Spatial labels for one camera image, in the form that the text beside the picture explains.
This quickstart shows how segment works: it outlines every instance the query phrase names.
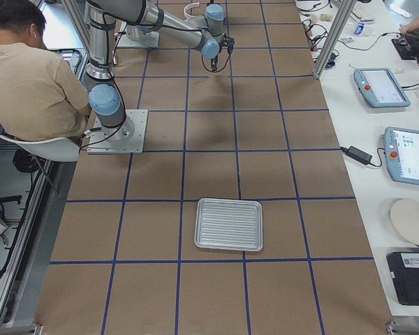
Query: floor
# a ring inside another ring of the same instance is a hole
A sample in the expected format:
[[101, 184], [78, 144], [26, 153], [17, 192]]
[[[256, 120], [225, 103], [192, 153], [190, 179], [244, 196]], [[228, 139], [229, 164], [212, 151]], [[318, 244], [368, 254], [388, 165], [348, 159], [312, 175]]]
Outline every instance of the floor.
[[[181, 17], [172, 1], [159, 4]], [[81, 154], [36, 314], [44, 334], [386, 334], [295, 3], [223, 6], [236, 43], [224, 72], [167, 38], [119, 50], [126, 107], [149, 110], [145, 152]], [[259, 201], [263, 250], [196, 247], [201, 198]]]

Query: beige shirt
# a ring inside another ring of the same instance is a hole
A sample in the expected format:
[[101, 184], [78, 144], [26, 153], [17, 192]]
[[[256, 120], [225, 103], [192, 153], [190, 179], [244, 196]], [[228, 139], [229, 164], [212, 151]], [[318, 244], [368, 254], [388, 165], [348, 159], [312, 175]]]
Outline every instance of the beige shirt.
[[87, 90], [59, 55], [24, 43], [0, 45], [0, 123], [27, 141], [80, 138]]

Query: round white plate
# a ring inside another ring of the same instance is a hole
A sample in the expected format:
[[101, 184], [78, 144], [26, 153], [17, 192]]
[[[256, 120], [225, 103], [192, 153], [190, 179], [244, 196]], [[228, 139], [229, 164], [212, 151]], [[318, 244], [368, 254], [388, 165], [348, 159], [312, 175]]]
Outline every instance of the round white plate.
[[403, 238], [419, 246], [419, 202], [401, 199], [391, 206], [392, 224]]

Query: touchscreen tablet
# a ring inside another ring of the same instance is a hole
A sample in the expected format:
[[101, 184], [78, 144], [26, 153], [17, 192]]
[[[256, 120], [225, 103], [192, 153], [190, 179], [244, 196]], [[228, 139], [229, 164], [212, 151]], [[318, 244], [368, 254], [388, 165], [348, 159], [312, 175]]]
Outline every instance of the touchscreen tablet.
[[358, 89], [373, 107], [406, 107], [410, 100], [388, 68], [358, 68], [354, 71]]
[[391, 177], [419, 185], [419, 131], [389, 127], [385, 130], [384, 142]]

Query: white table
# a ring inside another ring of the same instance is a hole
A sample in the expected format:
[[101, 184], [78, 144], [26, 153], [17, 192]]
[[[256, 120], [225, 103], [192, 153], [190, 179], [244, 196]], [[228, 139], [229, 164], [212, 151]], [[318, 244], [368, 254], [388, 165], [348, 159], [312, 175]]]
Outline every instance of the white table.
[[[312, 1], [296, 1], [300, 8], [311, 8]], [[373, 35], [357, 37], [351, 47], [369, 47], [376, 38], [385, 32], [398, 31], [384, 3], [373, 0], [361, 3], [376, 18]], [[319, 13], [337, 12], [337, 7], [326, 8]], [[327, 29], [329, 22], [320, 22]], [[335, 59], [336, 66], [325, 70], [321, 75], [321, 85], [328, 103], [339, 143], [343, 147], [353, 145], [373, 155], [372, 162], [378, 164], [376, 149], [382, 147], [382, 134], [386, 127], [395, 126], [419, 130], [419, 89], [407, 91], [411, 106], [406, 108], [377, 109], [368, 106], [353, 81], [355, 68], [390, 68], [399, 83], [404, 85], [419, 82], [419, 67], [415, 61], [402, 61], [392, 46], [391, 38], [381, 37], [369, 51], [357, 51], [337, 43], [340, 55]], [[372, 253], [378, 268], [386, 298], [394, 316], [419, 316], [419, 306], [403, 306], [398, 303], [392, 284], [386, 255], [393, 251], [418, 250], [412, 243], [404, 240], [393, 228], [389, 211], [392, 204], [401, 198], [419, 202], [419, 186], [397, 183], [391, 180], [386, 164], [380, 168], [369, 168], [351, 158], [344, 157], [353, 190], [358, 201], [363, 223], [367, 231]]]

